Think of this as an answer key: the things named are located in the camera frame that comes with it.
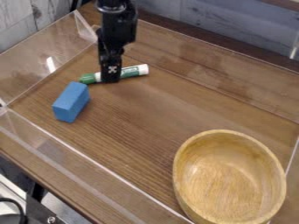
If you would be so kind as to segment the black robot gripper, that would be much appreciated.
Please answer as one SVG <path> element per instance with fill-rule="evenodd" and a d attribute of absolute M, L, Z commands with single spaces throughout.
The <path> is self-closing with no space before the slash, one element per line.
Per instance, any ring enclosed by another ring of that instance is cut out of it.
<path fill-rule="evenodd" d="M 104 83 L 116 83 L 124 46 L 136 41 L 136 0 L 96 0 L 96 9 L 101 13 L 97 35 L 105 52 L 98 56 L 100 79 Z"/>

